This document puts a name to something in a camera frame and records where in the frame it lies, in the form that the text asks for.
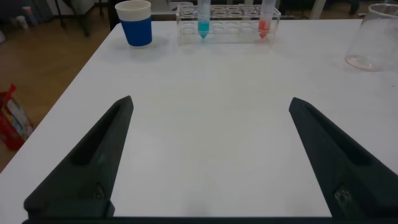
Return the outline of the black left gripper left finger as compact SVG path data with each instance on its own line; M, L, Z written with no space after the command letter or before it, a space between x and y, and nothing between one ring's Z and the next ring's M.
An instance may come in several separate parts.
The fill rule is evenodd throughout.
M134 106L116 101L25 199L29 217L112 217L114 182Z

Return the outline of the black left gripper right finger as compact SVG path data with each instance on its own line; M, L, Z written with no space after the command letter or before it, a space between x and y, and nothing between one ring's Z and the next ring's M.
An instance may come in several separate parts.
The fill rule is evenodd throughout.
M333 217L397 216L397 174L310 103L289 112Z

